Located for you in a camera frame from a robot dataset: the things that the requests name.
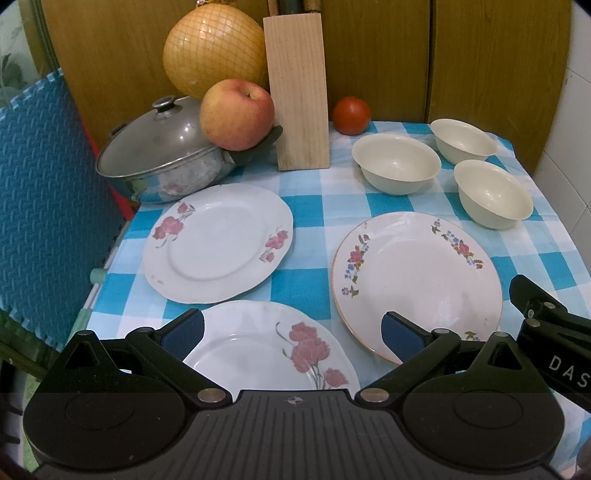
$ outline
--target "table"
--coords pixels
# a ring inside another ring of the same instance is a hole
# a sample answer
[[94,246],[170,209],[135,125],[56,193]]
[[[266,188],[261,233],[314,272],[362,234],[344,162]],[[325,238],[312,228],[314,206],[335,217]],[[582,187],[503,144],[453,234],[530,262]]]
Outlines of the table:
[[[424,141],[435,150],[428,125],[373,122],[364,135],[395,132]],[[453,165],[442,159],[442,169],[423,193],[394,197],[373,188],[351,157],[359,137],[330,131],[331,167],[326,170],[279,172],[271,154],[237,168],[224,183],[248,182],[280,195],[294,215],[294,242],[270,278],[237,299],[277,301],[301,310],[331,330],[357,370],[361,386],[388,372],[392,365],[363,348],[343,325],[330,292],[329,272],[341,240],[368,218],[399,210],[429,213],[459,225],[488,253],[503,291],[500,329],[517,336],[522,314],[511,305],[508,287],[518,273],[545,289],[570,312],[589,317],[591,277],[554,210],[521,167],[511,144],[492,135],[498,144],[494,163],[523,184],[534,199],[534,213],[507,231],[475,224],[460,204]],[[141,265],[145,239],[167,205],[140,208],[127,230],[99,292],[88,328],[102,338],[122,338],[140,326],[159,328],[189,306],[169,301],[147,283]],[[574,453],[591,434],[589,415],[563,397],[567,418],[553,466],[564,471],[574,464]]]

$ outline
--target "white tile wall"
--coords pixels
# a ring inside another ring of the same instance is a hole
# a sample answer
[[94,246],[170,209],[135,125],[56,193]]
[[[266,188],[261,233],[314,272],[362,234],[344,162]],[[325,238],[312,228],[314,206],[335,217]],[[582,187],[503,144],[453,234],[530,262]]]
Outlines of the white tile wall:
[[573,2],[569,63],[534,180],[591,271],[591,17]]
[[581,218],[586,205],[564,173],[546,153],[542,154],[535,172],[535,182],[570,232]]

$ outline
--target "tomato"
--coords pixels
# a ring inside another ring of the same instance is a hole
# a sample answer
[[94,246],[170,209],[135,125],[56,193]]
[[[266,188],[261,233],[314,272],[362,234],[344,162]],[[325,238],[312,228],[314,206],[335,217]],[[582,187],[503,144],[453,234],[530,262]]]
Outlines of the tomato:
[[369,105],[355,97],[345,97],[333,110],[333,122],[343,135],[359,135],[371,122]]

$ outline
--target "floral plate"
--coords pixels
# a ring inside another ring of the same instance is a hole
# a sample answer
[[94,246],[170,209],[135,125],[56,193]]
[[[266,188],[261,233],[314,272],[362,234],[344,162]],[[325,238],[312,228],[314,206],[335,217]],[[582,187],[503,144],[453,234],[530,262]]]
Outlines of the floral plate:
[[293,216],[270,190],[244,183],[193,193],[164,213],[144,247],[144,274],[179,303],[217,303],[256,287],[289,250]]
[[395,363],[401,361],[381,335],[386,312],[467,340],[487,340],[501,319],[491,259],[458,226],[423,213],[386,213],[354,228],[335,255],[332,290],[357,340]]
[[271,301],[235,300],[203,311],[205,334],[184,363],[241,390],[330,390],[351,396],[359,380],[340,343],[299,310]]

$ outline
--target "apple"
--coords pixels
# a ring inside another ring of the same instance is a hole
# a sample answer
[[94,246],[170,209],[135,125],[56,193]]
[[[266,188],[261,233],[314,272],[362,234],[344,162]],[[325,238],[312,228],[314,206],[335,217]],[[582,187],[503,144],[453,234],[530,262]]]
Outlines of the apple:
[[271,131],[274,121],[271,95],[246,80],[222,80],[201,101],[201,130],[211,143],[226,150],[254,147]]

